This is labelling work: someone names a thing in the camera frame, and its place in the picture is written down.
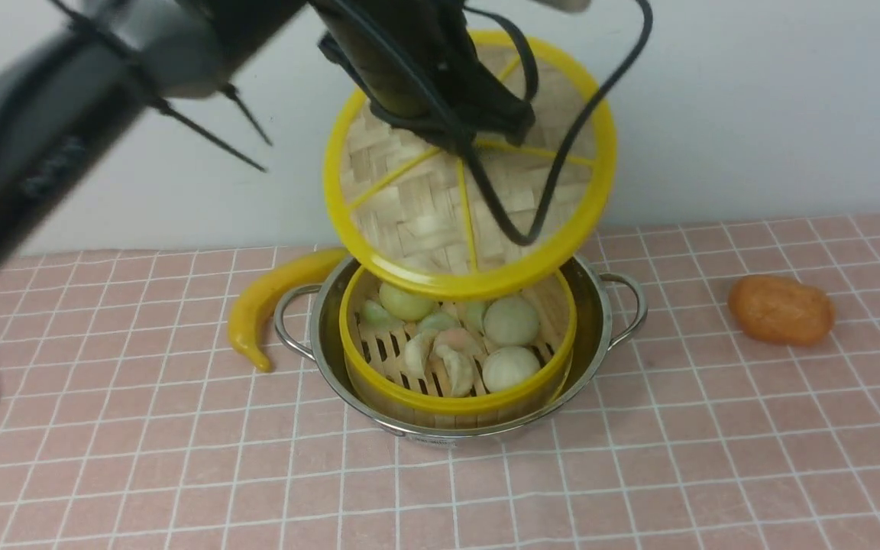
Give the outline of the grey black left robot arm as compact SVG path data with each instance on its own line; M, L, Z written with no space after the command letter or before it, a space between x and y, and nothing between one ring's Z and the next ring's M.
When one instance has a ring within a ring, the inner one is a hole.
M235 159L255 161L172 107L216 94L245 109L231 82L304 1L85 1L56 7L66 27L0 72L0 266L147 109ZM325 58L371 111L469 161L475 136L521 144L539 76L521 31L490 14L522 56L516 97L486 70L464 1L313 1Z

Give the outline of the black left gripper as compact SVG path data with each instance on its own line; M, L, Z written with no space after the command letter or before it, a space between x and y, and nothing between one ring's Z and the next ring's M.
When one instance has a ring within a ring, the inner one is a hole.
M325 58L369 100L371 114L430 145L498 134L520 145L535 123L535 57L524 33L492 11L518 53L524 90L516 96L480 60L464 1L313 1L327 31Z

